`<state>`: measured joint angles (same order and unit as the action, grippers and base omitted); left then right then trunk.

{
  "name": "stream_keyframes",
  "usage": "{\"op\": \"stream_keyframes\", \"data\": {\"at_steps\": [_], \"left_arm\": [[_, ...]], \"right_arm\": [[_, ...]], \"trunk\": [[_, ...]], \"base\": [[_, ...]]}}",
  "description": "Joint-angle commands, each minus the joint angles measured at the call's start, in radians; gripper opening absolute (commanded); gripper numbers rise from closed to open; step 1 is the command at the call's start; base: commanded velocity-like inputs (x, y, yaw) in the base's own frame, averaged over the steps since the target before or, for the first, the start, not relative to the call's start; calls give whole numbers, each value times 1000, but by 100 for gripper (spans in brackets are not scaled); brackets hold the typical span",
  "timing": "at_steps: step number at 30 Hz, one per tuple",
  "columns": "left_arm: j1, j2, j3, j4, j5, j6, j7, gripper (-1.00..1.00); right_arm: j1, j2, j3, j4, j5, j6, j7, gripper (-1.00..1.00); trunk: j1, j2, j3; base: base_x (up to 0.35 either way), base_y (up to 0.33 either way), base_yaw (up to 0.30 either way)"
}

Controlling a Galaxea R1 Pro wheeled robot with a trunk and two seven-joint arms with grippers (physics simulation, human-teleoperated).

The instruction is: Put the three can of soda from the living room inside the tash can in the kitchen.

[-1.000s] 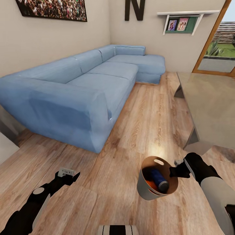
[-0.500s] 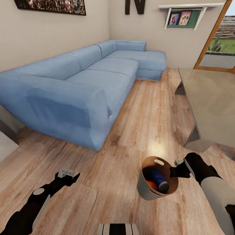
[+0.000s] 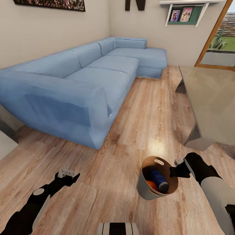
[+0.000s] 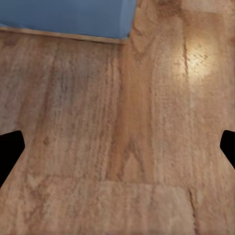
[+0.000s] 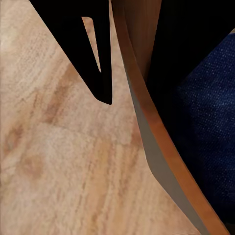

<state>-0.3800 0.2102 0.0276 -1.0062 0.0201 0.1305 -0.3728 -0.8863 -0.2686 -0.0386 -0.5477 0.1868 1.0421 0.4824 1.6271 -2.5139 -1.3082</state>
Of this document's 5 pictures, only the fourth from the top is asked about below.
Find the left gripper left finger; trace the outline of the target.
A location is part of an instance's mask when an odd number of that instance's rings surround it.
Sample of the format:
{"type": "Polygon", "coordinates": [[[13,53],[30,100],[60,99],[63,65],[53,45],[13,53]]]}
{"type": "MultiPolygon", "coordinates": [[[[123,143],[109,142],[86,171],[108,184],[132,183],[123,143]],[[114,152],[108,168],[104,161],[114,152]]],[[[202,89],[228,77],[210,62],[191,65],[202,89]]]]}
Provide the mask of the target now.
{"type": "Polygon", "coordinates": [[[0,136],[0,188],[25,149],[20,130],[0,136]]]}

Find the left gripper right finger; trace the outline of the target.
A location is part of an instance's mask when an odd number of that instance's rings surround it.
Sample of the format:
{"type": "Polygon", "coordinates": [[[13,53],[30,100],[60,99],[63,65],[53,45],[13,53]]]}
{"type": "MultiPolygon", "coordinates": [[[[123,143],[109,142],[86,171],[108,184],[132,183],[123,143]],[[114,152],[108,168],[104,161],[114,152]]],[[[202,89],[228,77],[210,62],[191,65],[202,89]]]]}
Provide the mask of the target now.
{"type": "Polygon", "coordinates": [[[235,169],[235,132],[229,130],[223,132],[220,148],[235,169]]]}

